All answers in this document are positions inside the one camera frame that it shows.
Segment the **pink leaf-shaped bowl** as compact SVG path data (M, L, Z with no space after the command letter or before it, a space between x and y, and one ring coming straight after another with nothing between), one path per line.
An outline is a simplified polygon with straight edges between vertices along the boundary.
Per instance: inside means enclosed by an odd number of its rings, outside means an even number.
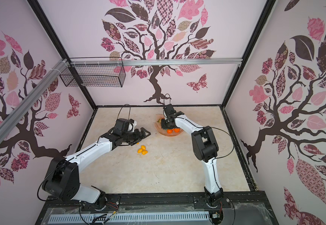
M161 122L163 119L164 119L163 114L157 114L154 122L154 128L160 135L167 136L167 137L175 137L184 132L181 128L163 129L161 126Z

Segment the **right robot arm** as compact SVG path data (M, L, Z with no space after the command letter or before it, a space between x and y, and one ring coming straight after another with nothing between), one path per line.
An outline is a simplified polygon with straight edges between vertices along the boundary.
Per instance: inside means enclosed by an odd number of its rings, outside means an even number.
M191 135L194 155L203 165L207 205L216 207L223 199L224 190L218 178L216 158L219 147L212 128L193 122L183 112L176 111L171 104L163 107L163 115L162 129L179 128Z

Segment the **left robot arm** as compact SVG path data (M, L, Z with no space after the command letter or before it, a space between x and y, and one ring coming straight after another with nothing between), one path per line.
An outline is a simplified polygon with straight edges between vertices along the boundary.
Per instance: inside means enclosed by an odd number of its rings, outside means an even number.
M136 128L136 125L133 119L117 119L114 127L93 144L67 157L52 159L40 189L62 202L76 200L99 210L104 208L107 202L105 192L81 184L79 175L104 154L117 147L138 144L151 135L145 128Z

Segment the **back aluminium rail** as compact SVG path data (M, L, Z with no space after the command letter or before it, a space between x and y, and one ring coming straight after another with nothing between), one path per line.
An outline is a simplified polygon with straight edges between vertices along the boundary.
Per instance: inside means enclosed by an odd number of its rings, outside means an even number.
M112 66L161 66L161 65L214 65L214 64L238 64L242 63L241 58L209 58L209 59L168 59L168 60L100 60L89 61L79 58L78 61L71 59L72 66L88 65L112 65Z

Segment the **aluminium rail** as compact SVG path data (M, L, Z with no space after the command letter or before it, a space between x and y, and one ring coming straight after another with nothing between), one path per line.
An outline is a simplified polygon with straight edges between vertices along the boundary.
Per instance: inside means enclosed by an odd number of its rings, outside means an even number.
M0 144L4 138L14 129L24 115L30 110L33 104L48 88L48 86L67 69L69 63L67 59L61 59L53 68L51 68L48 74L38 83L38 85L22 100L22 102L16 107L0 125Z
M168 60L100 60L89 61L79 58L78 61L71 59L72 66L88 65L112 65L112 66L161 66L161 65L214 65L214 64L238 64L242 63L241 58L209 58L209 59L168 59Z

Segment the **black base frame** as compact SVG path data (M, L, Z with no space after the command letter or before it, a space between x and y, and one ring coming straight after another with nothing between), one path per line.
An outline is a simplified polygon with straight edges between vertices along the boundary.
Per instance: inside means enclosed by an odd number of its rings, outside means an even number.
M87 203L72 200L62 203L49 197L36 221L46 225L53 214L78 213L147 213L193 212L209 213L210 225L277 225L278 221L263 191L225 192L220 204L209 207L203 192L107 194L106 206L95 210Z

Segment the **left aluminium rail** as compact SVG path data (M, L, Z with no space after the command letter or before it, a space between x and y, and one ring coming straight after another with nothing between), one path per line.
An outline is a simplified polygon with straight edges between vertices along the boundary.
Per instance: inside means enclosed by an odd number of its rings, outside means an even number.
M4 138L14 129L24 115L30 110L33 104L48 88L48 86L67 69L69 63L67 59L61 59L53 68L51 68L48 74L38 83L38 85L22 100L22 102L16 107L0 125L0 144Z

